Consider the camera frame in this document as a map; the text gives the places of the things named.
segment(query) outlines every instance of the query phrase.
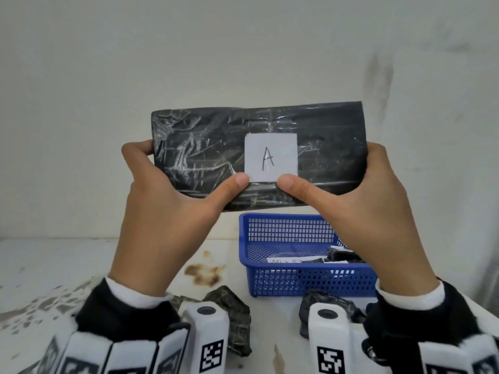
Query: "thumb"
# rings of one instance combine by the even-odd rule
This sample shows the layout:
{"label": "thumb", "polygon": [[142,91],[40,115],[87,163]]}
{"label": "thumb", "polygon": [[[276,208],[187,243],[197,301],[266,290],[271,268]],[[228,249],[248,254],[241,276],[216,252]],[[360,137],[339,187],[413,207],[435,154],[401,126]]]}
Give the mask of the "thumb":
{"label": "thumb", "polygon": [[307,180],[294,175],[282,175],[279,177],[278,187],[319,212],[322,212],[321,209],[324,207],[325,200],[335,197],[335,195],[319,189]]}
{"label": "thumb", "polygon": [[205,200],[221,211],[249,182],[250,178],[246,173],[236,173],[222,182]]}

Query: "white wall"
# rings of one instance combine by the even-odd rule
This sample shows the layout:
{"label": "white wall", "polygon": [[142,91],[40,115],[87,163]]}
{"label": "white wall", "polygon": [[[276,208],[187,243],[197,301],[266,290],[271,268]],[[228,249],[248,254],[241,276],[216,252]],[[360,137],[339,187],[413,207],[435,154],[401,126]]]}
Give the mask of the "white wall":
{"label": "white wall", "polygon": [[[0,0],[0,237],[116,237],[120,147],[151,136],[153,110],[363,100],[433,264],[471,293],[497,238],[497,15],[498,0]],[[237,225],[224,214],[211,237]]]}

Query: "sleeve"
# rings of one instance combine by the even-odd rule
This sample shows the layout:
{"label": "sleeve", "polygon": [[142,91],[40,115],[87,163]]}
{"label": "sleeve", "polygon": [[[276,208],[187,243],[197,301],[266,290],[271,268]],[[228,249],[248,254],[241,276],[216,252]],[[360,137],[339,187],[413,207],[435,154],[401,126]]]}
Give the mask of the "sleeve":
{"label": "sleeve", "polygon": [[103,279],[74,318],[64,320],[38,374],[177,373],[191,325],[181,321],[169,299]]}
{"label": "sleeve", "polygon": [[377,284],[377,298],[364,329],[377,359],[393,374],[499,373],[495,340],[480,331],[452,285],[442,281],[430,294],[401,297]]}

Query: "dark package in basket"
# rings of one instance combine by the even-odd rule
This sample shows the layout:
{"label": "dark package in basket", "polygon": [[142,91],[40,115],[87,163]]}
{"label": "dark package in basket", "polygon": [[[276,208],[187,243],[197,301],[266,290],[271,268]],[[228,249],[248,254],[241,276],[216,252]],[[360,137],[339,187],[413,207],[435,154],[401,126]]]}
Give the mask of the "dark package in basket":
{"label": "dark package in basket", "polygon": [[[204,198],[245,170],[249,133],[296,133],[298,175],[334,194],[356,188],[366,168],[361,102],[261,109],[196,108],[151,115],[155,165],[174,188]],[[225,211],[298,206],[275,182],[252,182]]]}

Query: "finger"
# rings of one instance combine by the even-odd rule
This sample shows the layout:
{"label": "finger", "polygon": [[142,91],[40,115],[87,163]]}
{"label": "finger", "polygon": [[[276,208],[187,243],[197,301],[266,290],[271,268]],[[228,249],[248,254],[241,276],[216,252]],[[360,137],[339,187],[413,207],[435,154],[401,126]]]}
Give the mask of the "finger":
{"label": "finger", "polygon": [[312,206],[319,212],[321,212],[326,199],[334,199],[336,197],[325,190],[319,189],[307,180],[294,175],[282,175],[279,177],[278,187],[289,195]]}
{"label": "finger", "polygon": [[143,171],[154,168],[154,164],[148,159],[148,155],[152,155],[153,152],[154,146],[152,140],[126,143],[121,148],[121,153],[134,178],[143,173]]}
{"label": "finger", "polygon": [[367,142],[367,170],[392,170],[384,145]]}
{"label": "finger", "polygon": [[246,186],[250,178],[246,173],[236,173],[222,182],[205,201],[211,203],[216,209],[222,211],[224,207],[232,201]]}

